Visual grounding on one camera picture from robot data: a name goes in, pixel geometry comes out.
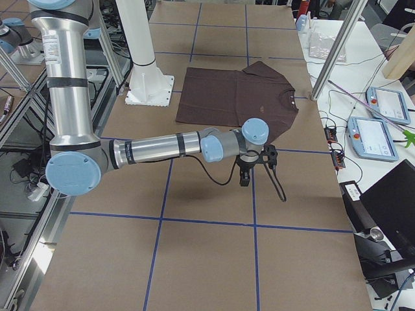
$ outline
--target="cable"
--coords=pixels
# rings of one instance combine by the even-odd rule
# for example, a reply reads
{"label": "cable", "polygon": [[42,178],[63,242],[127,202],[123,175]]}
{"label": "cable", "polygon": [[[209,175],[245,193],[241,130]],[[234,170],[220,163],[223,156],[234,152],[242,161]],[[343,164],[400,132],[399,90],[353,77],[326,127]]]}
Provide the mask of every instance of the cable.
{"label": "cable", "polygon": [[10,94],[8,91],[6,91],[5,89],[3,89],[2,87],[0,87],[0,90],[3,91],[3,92],[5,92],[9,96],[13,96],[12,94]]}
{"label": "cable", "polygon": [[12,169],[11,171],[10,171],[10,174],[9,174],[9,179],[10,179],[10,182],[13,184],[13,185],[17,185],[18,183],[25,183],[26,181],[29,181],[29,177],[27,176],[27,179],[25,179],[25,180],[21,180],[21,181],[14,181],[13,180],[13,177],[12,177],[12,174],[13,174],[13,172],[15,172],[16,170],[15,169]]}
{"label": "cable", "polygon": [[404,126],[404,127],[406,127],[406,128],[410,128],[410,129],[412,129],[412,130],[415,130],[415,128],[413,128],[413,127],[411,127],[411,126],[407,126],[407,125],[402,125],[402,126]]}
{"label": "cable", "polygon": [[392,306],[390,307],[390,311],[394,311],[395,305],[397,303],[397,299],[399,298],[399,296],[401,295],[401,292],[403,290],[403,288],[405,287],[406,283],[409,281],[409,279],[411,277],[413,277],[415,275],[415,271],[413,271],[410,275],[408,275],[408,277],[403,281],[401,288],[399,289],[399,292],[397,293],[394,303],[392,304]]}
{"label": "cable", "polygon": [[[375,58],[378,58],[378,57],[379,57],[379,56],[381,56],[381,55],[383,55],[383,53],[381,53],[381,54],[379,54],[379,55],[376,55],[376,56],[374,56],[374,57],[372,57],[372,58],[369,58],[369,59],[367,59],[367,60],[363,60],[363,61],[361,61],[361,62],[359,62],[359,63],[336,63],[336,66],[360,65],[361,63],[368,62],[368,61],[370,61],[370,60],[374,60]],[[315,63],[316,65],[323,65],[323,64],[324,64],[324,63],[316,63],[316,62],[307,62],[307,63]]]}
{"label": "cable", "polygon": [[1,245],[3,247],[1,258],[0,258],[0,271],[1,271],[1,266],[3,265],[3,259],[5,258],[5,254],[6,254],[6,241],[5,241],[5,237],[3,236],[3,228],[1,227],[0,227],[0,235],[1,235]]}
{"label": "cable", "polygon": [[45,150],[45,145],[46,145],[46,129],[47,129],[47,114],[49,111],[49,101],[51,99],[51,94],[48,91],[47,92],[47,98],[46,98],[46,103],[45,103],[45,116],[43,118],[43,137],[42,137],[42,142],[41,142],[41,157],[40,157],[40,164],[39,164],[39,172],[38,172],[38,176],[40,177],[42,175],[42,164],[43,164],[43,160],[46,162],[46,150]]}
{"label": "cable", "polygon": [[279,199],[282,202],[286,202],[287,201],[287,196],[285,195],[285,191],[284,191],[283,186],[281,185],[281,183],[279,182],[279,180],[277,178],[277,170],[275,169],[275,167],[272,168],[272,173],[273,173],[274,178],[275,178],[275,181],[274,181],[272,179],[270,170],[268,169],[267,165],[266,164],[263,164],[263,166],[265,167],[265,171],[267,172],[268,177],[271,179],[272,185],[274,186],[274,188],[275,188],[275,190],[276,190],[276,192],[278,194]]}
{"label": "cable", "polygon": [[349,157],[346,157],[346,156],[344,156],[347,160],[349,160],[349,161],[351,161],[351,162],[353,162],[353,163],[355,163],[356,164],[356,166],[359,168],[359,170],[361,171],[361,176],[360,176],[360,178],[359,178],[359,180],[358,181],[356,181],[356,183],[360,183],[361,181],[362,181],[362,178],[363,178],[363,170],[362,170],[362,168],[361,168],[361,166],[359,165],[359,164],[357,164],[356,162],[354,162],[354,160],[352,160],[352,159],[350,159]]}
{"label": "cable", "polygon": [[199,162],[199,164],[202,166],[203,170],[205,171],[206,175],[209,177],[209,179],[211,181],[213,181],[214,183],[216,183],[219,186],[226,186],[232,179],[233,176],[233,171],[235,170],[235,166],[236,166],[236,160],[237,158],[235,157],[235,161],[233,162],[232,168],[231,168],[231,173],[229,175],[229,178],[227,181],[225,181],[224,183],[220,183],[219,181],[216,181],[211,174],[209,174],[208,170],[206,169],[206,167],[204,166],[203,162],[201,162],[201,160],[199,160],[199,158],[195,157],[194,155],[186,155],[186,157],[191,157],[193,159],[195,159],[196,161]]}

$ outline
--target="cardboard surface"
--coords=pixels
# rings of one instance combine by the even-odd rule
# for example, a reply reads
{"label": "cardboard surface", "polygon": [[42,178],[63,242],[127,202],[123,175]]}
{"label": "cardboard surface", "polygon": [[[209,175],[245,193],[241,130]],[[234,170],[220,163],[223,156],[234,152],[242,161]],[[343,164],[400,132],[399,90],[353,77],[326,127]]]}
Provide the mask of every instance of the cardboard surface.
{"label": "cardboard surface", "polygon": [[258,258],[262,311],[372,309],[352,234],[258,228]]}
{"label": "cardboard surface", "polygon": [[285,203],[278,200],[265,169],[255,167],[259,224],[351,230],[328,154],[280,151],[277,177]]}
{"label": "cardboard surface", "polygon": [[[238,186],[238,170],[220,187],[188,158],[175,159],[170,174],[170,161],[111,172],[77,199],[31,310],[370,310],[316,105],[299,98],[311,86],[297,33],[287,30],[291,12],[229,9],[157,4],[150,28],[158,66],[176,77],[171,103],[129,106],[124,94],[103,136],[205,128],[174,121],[185,68],[241,70],[258,56],[304,94],[296,94],[294,126],[276,141],[291,150],[279,151],[277,167],[288,202],[279,201],[260,166],[247,188]],[[235,26],[214,27],[226,23]],[[206,167],[224,181],[232,163]]]}
{"label": "cardboard surface", "polygon": [[141,308],[157,226],[152,220],[70,216],[30,310]]}

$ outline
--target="white table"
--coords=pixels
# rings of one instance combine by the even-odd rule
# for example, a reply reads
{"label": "white table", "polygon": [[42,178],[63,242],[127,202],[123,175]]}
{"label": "white table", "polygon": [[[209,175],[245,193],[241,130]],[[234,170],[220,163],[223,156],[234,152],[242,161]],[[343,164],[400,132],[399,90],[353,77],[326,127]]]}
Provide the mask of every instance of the white table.
{"label": "white table", "polygon": [[[325,34],[326,36],[336,36],[337,32],[341,27],[342,21],[328,21],[328,20],[313,20],[312,21],[312,30]],[[300,41],[303,47],[304,58],[307,61],[307,69],[311,75],[311,83],[314,85],[316,79],[313,77],[318,77],[323,65],[315,63],[323,63],[324,61],[318,58],[312,58],[309,56],[309,48],[307,44],[307,34],[299,34]],[[349,40],[345,46],[346,49],[346,64],[350,65],[339,65],[345,64],[338,62],[335,66],[333,72],[331,73],[330,80],[332,80],[337,85],[340,85],[345,90],[350,93],[354,92],[363,92],[367,88],[367,83],[371,79],[372,75],[376,72],[378,65],[382,63],[385,59],[382,55],[380,48],[377,46],[374,38],[370,34],[368,27],[364,22],[357,22],[353,32],[350,35]],[[394,82],[393,80],[387,80],[383,77],[382,68],[386,65],[384,62],[375,75],[373,82],[370,86],[383,86],[388,84],[386,88],[402,91],[405,95],[405,100],[407,101],[408,108],[415,108],[415,105],[410,100],[406,91],[402,87],[399,81]],[[369,112],[359,103],[356,104],[355,101],[347,95],[343,95],[337,92],[331,92],[331,108],[329,107],[329,91],[336,90],[337,88],[326,84],[322,94],[318,98],[318,109],[320,110],[321,117],[327,117],[326,113],[330,112],[339,116],[340,118],[348,120],[349,116],[356,117],[372,117]],[[365,100],[365,94],[356,94],[358,97]],[[415,127],[415,113],[410,113],[412,124],[411,127]],[[346,122],[342,119],[335,117],[331,114],[328,115],[330,119],[333,119],[336,122],[337,126],[345,126]],[[322,119],[323,126],[326,124],[327,119]],[[327,125],[332,125],[331,121],[327,121]],[[395,128],[388,126],[391,136],[395,140],[402,140],[404,136],[399,133]],[[344,146],[345,155],[350,159],[354,160],[362,168],[363,176],[359,182],[360,189],[364,192],[370,188],[376,181],[382,178],[386,173],[391,171],[396,165],[398,165],[402,160],[408,159],[412,164],[415,164],[415,146],[410,146],[405,148],[406,143],[396,143],[396,149],[399,156],[399,161],[396,162],[384,162],[384,161],[374,161],[361,159],[357,157],[357,154],[354,152],[351,147],[350,139],[345,136],[345,127],[337,128],[337,137],[339,143]],[[351,161],[345,159],[346,168],[339,170],[338,172],[338,182],[355,180],[357,181],[360,176],[360,170],[357,165],[353,164]],[[371,294],[372,306],[373,308],[383,310],[385,304],[388,302],[386,299],[383,301],[376,301],[374,297],[376,296],[371,286],[368,286],[368,291]],[[398,306],[407,306],[410,308],[415,308],[415,290],[405,290],[401,294],[399,301],[395,307],[395,311],[398,310]]]}

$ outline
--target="metal cylinder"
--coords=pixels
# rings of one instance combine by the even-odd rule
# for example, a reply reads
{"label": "metal cylinder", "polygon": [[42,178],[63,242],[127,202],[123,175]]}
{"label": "metal cylinder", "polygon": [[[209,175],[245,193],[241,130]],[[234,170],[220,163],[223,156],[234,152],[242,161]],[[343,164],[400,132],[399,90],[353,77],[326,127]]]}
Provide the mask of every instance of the metal cylinder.
{"label": "metal cylinder", "polygon": [[359,19],[359,16],[362,14],[363,8],[366,5],[368,0],[354,0],[349,9],[349,13],[344,20],[342,27],[338,31],[336,40],[330,50],[329,55],[327,56],[326,61],[324,62],[323,68],[318,75],[316,84],[313,87],[313,92],[311,93],[311,98],[317,100],[323,91],[324,85],[326,84],[327,79],[330,77],[331,72],[333,71],[334,66],[336,65],[338,55],[340,50],[343,48],[346,43],[349,35],[353,31],[353,28],[356,24],[356,21]]}
{"label": "metal cylinder", "polygon": [[126,164],[156,161],[200,152],[197,132],[179,133],[136,141],[114,141],[113,152],[118,168]]}
{"label": "metal cylinder", "polygon": [[[32,20],[42,33],[45,62],[54,115],[55,137],[52,146],[95,143],[93,133],[83,34],[88,26],[78,21],[55,17]],[[53,86],[54,78],[71,78],[82,86]]]}

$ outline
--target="grid line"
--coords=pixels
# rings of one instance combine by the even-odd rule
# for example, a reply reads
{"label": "grid line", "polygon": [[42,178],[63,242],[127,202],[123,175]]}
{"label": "grid line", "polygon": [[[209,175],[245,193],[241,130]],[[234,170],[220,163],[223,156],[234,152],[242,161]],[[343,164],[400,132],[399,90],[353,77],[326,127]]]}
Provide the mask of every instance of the grid line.
{"label": "grid line", "polygon": [[[163,22],[151,22],[149,23],[154,25],[172,25],[172,26],[195,26],[196,24],[186,24],[186,23],[163,23]],[[199,24],[199,27],[220,27],[220,28],[246,28],[246,26],[230,26],[230,25],[205,25]],[[279,27],[248,27],[249,29],[270,29],[270,30],[295,30],[296,28],[279,28]]]}
{"label": "grid line", "polygon": [[11,4],[11,5],[9,5],[4,11],[2,11],[1,13],[0,13],[0,16],[1,15],[3,15],[3,13],[5,13],[5,12],[7,12],[7,10],[9,9],[9,8],[11,8],[12,6],[14,6],[15,4],[16,4],[16,2],[17,2],[18,0],[14,0],[14,2]]}
{"label": "grid line", "polygon": [[195,50],[195,42],[196,42],[196,35],[197,35],[197,27],[199,25],[199,19],[200,19],[200,12],[202,11],[202,3],[199,5],[199,13],[197,14],[197,21],[196,21],[196,28],[195,28],[195,35],[193,36],[193,44],[192,44],[192,51],[190,53],[190,59],[189,62],[192,62],[193,58],[193,51]]}
{"label": "grid line", "polygon": [[155,220],[164,222],[185,222],[190,224],[207,224],[207,225],[230,225],[237,227],[253,227],[266,228],[266,229],[282,229],[282,230],[295,230],[295,231],[318,231],[318,232],[330,232],[330,233],[353,233],[352,230],[345,229],[328,229],[328,228],[313,228],[313,227],[294,227],[288,225],[267,225],[267,224],[244,224],[242,222],[220,222],[214,220],[198,220],[198,219],[185,219],[185,218],[165,218],[155,216],[140,216],[140,215],[129,215],[129,214],[109,214],[109,213],[93,213],[83,211],[72,211],[72,215],[80,216],[98,216],[98,217],[114,217],[114,218],[137,218],[144,220]]}
{"label": "grid line", "polygon": [[257,311],[261,311],[261,294],[259,291],[259,262],[258,262],[258,238],[257,238],[257,207],[255,200],[255,171],[251,169],[252,175],[252,215],[254,218],[254,251],[255,251],[255,287],[257,296]]}
{"label": "grid line", "polygon": [[153,272],[154,272],[154,265],[156,264],[158,242],[160,241],[161,225],[163,223],[163,215],[164,215],[164,209],[165,209],[166,201],[167,201],[167,193],[169,191],[169,184],[170,184],[172,168],[173,168],[173,160],[170,160],[169,173],[167,174],[166,187],[165,187],[164,197],[163,197],[163,205],[161,206],[160,220],[158,222],[156,243],[154,244],[153,258],[151,260],[150,273],[148,275],[147,290],[146,290],[146,293],[145,293],[143,311],[147,310],[148,297],[150,296],[151,281],[152,281]]}
{"label": "grid line", "polygon": [[248,14],[245,5],[245,33],[246,33],[246,65],[249,67],[249,44],[248,44]]}

